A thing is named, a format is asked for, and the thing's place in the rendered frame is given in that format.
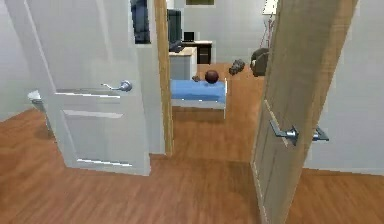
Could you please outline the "dark red ball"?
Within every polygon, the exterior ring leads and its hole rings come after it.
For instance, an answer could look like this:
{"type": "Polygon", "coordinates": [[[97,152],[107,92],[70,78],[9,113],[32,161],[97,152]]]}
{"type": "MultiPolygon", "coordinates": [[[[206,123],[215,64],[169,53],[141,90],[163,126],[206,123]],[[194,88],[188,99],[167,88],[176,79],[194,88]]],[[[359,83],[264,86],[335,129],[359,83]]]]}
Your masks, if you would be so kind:
{"type": "Polygon", "coordinates": [[[205,73],[205,80],[209,84],[215,84],[219,80],[219,74],[216,70],[208,70],[205,73]]]}

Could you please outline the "pale wood top cabinet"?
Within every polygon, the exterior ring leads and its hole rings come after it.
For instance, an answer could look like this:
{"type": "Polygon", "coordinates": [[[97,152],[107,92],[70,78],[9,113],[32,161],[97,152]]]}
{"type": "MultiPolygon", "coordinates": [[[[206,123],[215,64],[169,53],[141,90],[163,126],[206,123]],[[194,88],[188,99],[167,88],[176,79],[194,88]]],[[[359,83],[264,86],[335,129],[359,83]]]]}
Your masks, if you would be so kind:
{"type": "Polygon", "coordinates": [[[191,80],[197,73],[197,48],[185,47],[182,51],[170,52],[170,78],[191,80]]]}

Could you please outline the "dark desk with white top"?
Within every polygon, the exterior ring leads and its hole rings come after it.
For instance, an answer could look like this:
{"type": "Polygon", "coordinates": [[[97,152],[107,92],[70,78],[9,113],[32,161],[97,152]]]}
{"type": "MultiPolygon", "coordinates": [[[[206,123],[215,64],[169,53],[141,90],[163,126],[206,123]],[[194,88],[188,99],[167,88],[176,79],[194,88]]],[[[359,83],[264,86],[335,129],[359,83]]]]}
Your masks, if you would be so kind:
{"type": "Polygon", "coordinates": [[[197,63],[198,64],[210,64],[212,58],[212,42],[211,41],[194,41],[183,42],[185,47],[197,48],[197,63]]]}

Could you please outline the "dark grey lump on floor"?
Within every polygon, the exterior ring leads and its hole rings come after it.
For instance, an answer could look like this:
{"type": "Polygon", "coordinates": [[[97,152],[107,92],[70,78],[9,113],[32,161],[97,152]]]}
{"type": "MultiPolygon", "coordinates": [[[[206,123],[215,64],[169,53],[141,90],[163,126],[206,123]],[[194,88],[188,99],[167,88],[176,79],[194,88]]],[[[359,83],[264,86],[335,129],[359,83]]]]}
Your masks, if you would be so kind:
{"type": "Polygon", "coordinates": [[[229,73],[235,75],[244,70],[245,62],[242,59],[236,59],[229,68],[229,73]]]}

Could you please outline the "dark blue framed picture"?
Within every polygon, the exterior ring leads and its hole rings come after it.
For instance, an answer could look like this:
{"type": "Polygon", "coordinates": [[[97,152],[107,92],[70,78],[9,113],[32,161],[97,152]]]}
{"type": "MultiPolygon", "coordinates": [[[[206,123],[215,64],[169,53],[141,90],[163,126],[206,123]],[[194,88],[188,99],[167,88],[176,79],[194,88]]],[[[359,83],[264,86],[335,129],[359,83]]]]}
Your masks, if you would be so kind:
{"type": "Polygon", "coordinates": [[[130,0],[136,44],[150,44],[147,0],[130,0]]]}

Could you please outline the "light wood room door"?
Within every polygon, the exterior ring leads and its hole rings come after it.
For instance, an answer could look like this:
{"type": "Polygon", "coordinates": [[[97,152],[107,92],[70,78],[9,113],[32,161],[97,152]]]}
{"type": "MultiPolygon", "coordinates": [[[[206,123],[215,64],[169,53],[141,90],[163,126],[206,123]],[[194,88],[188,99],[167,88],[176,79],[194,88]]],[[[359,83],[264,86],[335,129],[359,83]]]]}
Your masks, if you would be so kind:
{"type": "Polygon", "coordinates": [[[251,170],[261,224],[285,224],[359,0],[279,0],[251,170]],[[297,144],[276,137],[295,126],[297,144]]]}

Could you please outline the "olive framed picture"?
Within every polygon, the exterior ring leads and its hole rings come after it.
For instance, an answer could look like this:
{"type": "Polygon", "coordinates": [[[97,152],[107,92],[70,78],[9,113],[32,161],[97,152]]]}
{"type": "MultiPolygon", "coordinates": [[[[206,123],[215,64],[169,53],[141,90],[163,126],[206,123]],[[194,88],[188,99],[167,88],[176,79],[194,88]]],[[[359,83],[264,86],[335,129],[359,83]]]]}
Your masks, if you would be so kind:
{"type": "Polygon", "coordinates": [[[215,0],[185,0],[186,5],[214,5],[215,0]]]}

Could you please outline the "floor lamp with white shade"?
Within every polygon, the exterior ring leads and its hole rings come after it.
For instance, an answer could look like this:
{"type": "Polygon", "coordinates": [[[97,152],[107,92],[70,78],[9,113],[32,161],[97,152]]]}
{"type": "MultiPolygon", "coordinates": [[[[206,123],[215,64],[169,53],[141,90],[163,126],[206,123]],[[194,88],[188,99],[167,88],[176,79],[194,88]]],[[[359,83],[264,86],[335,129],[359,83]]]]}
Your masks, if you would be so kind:
{"type": "Polygon", "coordinates": [[[272,33],[279,0],[265,0],[262,10],[264,32],[260,42],[261,47],[271,46],[272,33]]]}

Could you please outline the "white panelled room door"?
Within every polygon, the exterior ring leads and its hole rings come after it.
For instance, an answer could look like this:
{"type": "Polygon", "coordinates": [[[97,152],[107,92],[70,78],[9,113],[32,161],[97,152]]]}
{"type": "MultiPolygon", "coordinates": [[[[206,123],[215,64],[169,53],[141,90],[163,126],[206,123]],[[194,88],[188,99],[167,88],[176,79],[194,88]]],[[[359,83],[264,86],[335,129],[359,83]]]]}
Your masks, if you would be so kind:
{"type": "Polygon", "coordinates": [[[66,166],[148,175],[130,0],[4,2],[66,166]]]}

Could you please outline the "blue bed with white frame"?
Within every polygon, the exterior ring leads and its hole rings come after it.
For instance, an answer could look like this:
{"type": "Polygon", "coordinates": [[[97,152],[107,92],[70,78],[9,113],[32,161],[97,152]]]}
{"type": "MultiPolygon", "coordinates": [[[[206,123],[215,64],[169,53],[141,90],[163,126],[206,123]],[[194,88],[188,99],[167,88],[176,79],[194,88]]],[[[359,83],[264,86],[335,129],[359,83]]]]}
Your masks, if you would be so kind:
{"type": "Polygon", "coordinates": [[[172,80],[171,105],[182,108],[214,109],[226,117],[228,81],[172,80]]]}

